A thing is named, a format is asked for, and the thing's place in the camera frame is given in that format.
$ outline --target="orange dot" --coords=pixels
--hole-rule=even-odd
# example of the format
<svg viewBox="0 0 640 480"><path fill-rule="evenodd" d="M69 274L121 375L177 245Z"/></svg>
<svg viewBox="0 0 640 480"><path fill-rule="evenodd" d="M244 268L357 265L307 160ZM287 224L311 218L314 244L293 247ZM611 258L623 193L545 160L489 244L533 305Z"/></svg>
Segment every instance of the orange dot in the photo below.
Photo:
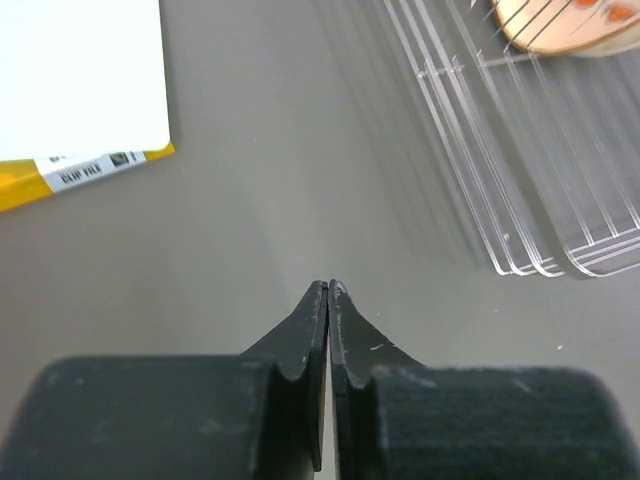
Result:
<svg viewBox="0 0 640 480"><path fill-rule="evenodd" d="M610 22L625 22L637 13L638 10L633 7L613 4L607 9L607 20Z"/></svg>
<svg viewBox="0 0 640 480"><path fill-rule="evenodd" d="M593 7L599 0L573 0L573 3L580 8Z"/></svg>

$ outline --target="gray table surface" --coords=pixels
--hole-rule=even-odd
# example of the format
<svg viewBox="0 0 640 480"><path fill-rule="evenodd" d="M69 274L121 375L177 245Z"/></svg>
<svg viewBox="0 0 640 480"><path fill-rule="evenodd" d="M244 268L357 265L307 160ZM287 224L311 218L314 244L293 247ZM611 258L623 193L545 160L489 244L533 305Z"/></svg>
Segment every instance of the gray table surface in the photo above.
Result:
<svg viewBox="0 0 640 480"><path fill-rule="evenodd" d="M638 435L640 270L498 276L353 2L161 4L178 153L0 220L0 434L54 358L238 352L339 278L429 365L595 372Z"/></svg>

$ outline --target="wire rack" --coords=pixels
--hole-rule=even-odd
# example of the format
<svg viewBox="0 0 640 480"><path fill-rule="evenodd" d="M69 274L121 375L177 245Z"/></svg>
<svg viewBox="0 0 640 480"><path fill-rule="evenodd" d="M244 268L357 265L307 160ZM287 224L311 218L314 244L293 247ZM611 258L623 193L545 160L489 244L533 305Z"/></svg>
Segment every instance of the wire rack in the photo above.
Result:
<svg viewBox="0 0 640 480"><path fill-rule="evenodd" d="M517 51L491 0L382 1L496 270L639 265L640 56Z"/></svg>

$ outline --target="printed label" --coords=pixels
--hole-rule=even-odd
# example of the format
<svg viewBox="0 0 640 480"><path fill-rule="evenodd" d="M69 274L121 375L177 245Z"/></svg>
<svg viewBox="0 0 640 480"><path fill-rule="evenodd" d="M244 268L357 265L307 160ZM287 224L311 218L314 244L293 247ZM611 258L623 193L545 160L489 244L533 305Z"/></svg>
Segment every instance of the printed label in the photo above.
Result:
<svg viewBox="0 0 640 480"><path fill-rule="evenodd" d="M38 172L54 193L92 182L146 162L142 152L75 155L34 159Z"/></svg>

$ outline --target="white paper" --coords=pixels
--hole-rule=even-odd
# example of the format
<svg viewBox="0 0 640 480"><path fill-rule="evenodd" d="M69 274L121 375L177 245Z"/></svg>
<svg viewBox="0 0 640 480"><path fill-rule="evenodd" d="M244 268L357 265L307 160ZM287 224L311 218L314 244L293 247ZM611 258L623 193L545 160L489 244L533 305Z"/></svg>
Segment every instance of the white paper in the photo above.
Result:
<svg viewBox="0 0 640 480"><path fill-rule="evenodd" d="M169 143L158 0L0 0L0 159Z"/></svg>

